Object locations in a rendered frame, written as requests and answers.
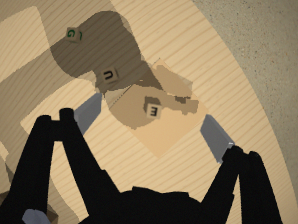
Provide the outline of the tan flat mat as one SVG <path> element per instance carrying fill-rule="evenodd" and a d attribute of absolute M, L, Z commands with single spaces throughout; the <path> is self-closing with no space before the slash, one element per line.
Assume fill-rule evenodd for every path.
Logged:
<path fill-rule="evenodd" d="M 148 102 L 161 119 L 146 118 Z M 160 58 L 109 109 L 158 159 L 210 111 Z"/>

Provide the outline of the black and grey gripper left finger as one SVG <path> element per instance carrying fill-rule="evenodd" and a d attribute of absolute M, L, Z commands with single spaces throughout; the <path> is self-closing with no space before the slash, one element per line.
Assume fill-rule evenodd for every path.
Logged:
<path fill-rule="evenodd" d="M 51 224 L 46 215 L 55 141 L 63 144 L 89 215 L 96 210 L 102 224 L 146 224 L 100 168 L 83 137 L 101 113 L 101 105 L 102 93 L 96 92 L 75 110 L 60 109 L 60 120 L 37 117 L 0 205 L 0 224 Z"/>

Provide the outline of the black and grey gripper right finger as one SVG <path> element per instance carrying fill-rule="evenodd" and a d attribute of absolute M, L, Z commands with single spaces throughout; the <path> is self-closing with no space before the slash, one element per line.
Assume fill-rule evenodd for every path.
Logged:
<path fill-rule="evenodd" d="M 261 156 L 244 153 L 212 115 L 206 114 L 200 132 L 221 166 L 193 224 L 226 224 L 238 175 L 242 224 L 283 224 Z"/>

